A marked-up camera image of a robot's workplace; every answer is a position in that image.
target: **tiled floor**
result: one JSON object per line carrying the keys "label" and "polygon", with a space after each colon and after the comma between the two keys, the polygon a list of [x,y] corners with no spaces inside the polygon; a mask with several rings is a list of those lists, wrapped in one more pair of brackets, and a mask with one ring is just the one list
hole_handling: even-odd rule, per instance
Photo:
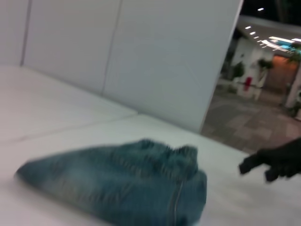
{"label": "tiled floor", "polygon": [[300,136],[301,122],[278,108],[234,94],[215,94],[201,134],[247,153]]}

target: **gloved hand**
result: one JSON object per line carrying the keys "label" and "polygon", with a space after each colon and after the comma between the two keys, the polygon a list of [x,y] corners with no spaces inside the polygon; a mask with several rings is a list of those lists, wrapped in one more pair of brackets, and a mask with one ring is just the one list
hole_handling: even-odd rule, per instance
{"label": "gloved hand", "polygon": [[267,164],[270,169],[265,172],[268,182],[275,181],[279,176],[291,178],[301,172],[301,138],[275,149],[261,149],[256,154],[245,158],[239,165],[241,174],[253,168]]}

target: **doorway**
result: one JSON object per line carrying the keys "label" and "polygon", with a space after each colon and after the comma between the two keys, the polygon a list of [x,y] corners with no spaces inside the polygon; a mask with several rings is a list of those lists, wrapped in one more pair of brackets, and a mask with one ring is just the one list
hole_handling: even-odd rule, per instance
{"label": "doorway", "polygon": [[274,68],[270,69],[259,97],[260,102],[279,105],[287,93],[287,84],[292,84],[297,74],[298,65],[287,63],[288,58],[275,55]]}

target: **folded jeans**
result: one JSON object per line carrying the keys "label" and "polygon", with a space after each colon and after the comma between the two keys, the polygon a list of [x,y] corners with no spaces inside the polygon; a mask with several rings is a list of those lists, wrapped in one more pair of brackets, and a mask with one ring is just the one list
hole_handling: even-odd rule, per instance
{"label": "folded jeans", "polygon": [[206,203],[197,150],[150,140],[30,161],[17,176],[118,226],[190,226]]}

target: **white tabletop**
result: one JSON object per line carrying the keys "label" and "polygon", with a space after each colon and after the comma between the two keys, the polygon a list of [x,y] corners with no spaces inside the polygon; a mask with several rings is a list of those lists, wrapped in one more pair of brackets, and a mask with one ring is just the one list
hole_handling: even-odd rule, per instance
{"label": "white tabletop", "polygon": [[0,67],[0,143],[136,114],[41,73]]}
{"label": "white tabletop", "polygon": [[122,144],[150,138],[177,147],[198,147],[198,163],[208,175],[203,226],[300,226],[301,180],[264,183],[260,167],[241,177],[237,165],[246,155],[149,116],[138,115],[102,125],[63,131],[36,139],[0,144],[0,221],[6,226],[107,225],[26,189],[13,179],[31,158],[81,147]]}

